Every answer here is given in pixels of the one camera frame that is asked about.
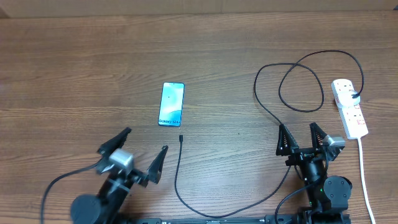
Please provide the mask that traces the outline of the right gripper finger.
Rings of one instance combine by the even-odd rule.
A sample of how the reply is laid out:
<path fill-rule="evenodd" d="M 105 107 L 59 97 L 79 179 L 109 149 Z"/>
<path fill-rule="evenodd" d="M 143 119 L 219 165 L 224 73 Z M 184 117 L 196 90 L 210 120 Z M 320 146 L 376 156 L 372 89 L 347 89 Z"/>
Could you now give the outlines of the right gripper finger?
<path fill-rule="evenodd" d="M 317 152 L 323 152 L 323 140 L 327 136 L 317 123 L 310 123 L 310 131 L 312 137 L 312 147 Z"/>
<path fill-rule="evenodd" d="M 286 125 L 279 125 L 279 136 L 275 154 L 277 156 L 289 156 L 299 150 L 299 145 L 287 129 Z"/>

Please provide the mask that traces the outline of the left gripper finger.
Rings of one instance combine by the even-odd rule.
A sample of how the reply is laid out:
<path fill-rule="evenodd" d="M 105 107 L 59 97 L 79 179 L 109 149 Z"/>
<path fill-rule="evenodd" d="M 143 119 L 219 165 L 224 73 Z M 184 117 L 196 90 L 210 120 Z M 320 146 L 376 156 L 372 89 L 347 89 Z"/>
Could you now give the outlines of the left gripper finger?
<path fill-rule="evenodd" d="M 157 157 L 152 161 L 151 165 L 148 167 L 147 170 L 148 179 L 149 181 L 155 184 L 158 184 L 161 179 L 164 160 L 168 148 L 169 147 L 167 145 L 163 146 Z"/>
<path fill-rule="evenodd" d="M 127 136 L 131 132 L 131 128 L 123 129 L 119 134 L 100 145 L 97 153 L 102 156 L 110 156 L 116 149 L 122 148 L 126 142 Z"/>

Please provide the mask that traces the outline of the Samsung Galaxy smartphone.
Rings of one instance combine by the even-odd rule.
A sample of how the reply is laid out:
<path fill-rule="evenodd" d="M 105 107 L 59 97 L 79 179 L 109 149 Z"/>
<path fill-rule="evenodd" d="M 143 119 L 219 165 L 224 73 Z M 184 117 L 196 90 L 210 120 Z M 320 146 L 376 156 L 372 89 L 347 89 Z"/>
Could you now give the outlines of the Samsung Galaxy smartphone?
<path fill-rule="evenodd" d="M 163 84 L 158 125 L 173 127 L 181 125 L 184 92 L 184 83 Z"/>

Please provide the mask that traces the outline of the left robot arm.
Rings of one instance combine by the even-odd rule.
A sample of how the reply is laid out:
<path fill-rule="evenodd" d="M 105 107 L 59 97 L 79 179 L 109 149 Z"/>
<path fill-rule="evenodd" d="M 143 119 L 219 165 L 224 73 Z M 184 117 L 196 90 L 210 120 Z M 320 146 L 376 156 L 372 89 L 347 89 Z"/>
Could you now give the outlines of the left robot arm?
<path fill-rule="evenodd" d="M 134 184 L 147 187 L 149 182 L 159 183 L 169 147 L 163 146 L 143 172 L 134 167 L 134 155 L 122 149 L 130 132 L 131 128 L 125 128 L 97 150 L 101 159 L 95 167 L 96 172 L 109 175 L 96 195 L 83 194 L 72 202 L 70 216 L 73 223 L 134 223 L 119 210 Z"/>

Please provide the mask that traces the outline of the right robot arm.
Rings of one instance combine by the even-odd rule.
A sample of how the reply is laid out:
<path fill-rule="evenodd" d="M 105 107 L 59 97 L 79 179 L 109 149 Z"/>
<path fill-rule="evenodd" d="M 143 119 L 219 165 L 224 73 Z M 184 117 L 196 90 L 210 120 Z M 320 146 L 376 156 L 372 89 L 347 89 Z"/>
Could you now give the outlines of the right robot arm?
<path fill-rule="evenodd" d="M 299 169 L 303 187 L 288 194 L 275 209 L 274 223 L 350 223 L 348 209 L 352 183 L 346 177 L 328 175 L 329 163 L 345 148 L 339 135 L 325 133 L 317 123 L 310 124 L 312 147 L 301 148 L 284 124 L 279 125 L 276 155 L 286 156 L 286 166 Z M 287 218 L 279 216 L 281 206 L 293 196 L 306 192 L 308 207 L 300 207 Z"/>

